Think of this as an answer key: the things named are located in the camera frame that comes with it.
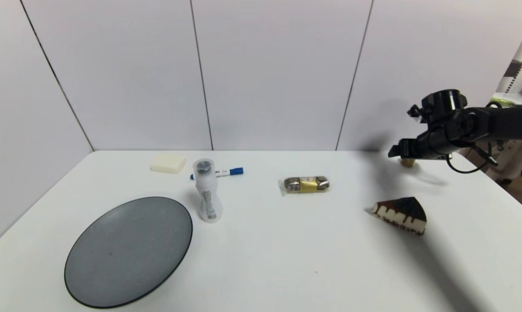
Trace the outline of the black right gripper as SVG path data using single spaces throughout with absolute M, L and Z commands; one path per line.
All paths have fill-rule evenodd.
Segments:
M 453 150 L 453 144 L 442 130 L 425 132 L 414 139 L 402 139 L 388 151 L 388 158 L 445 160 Z

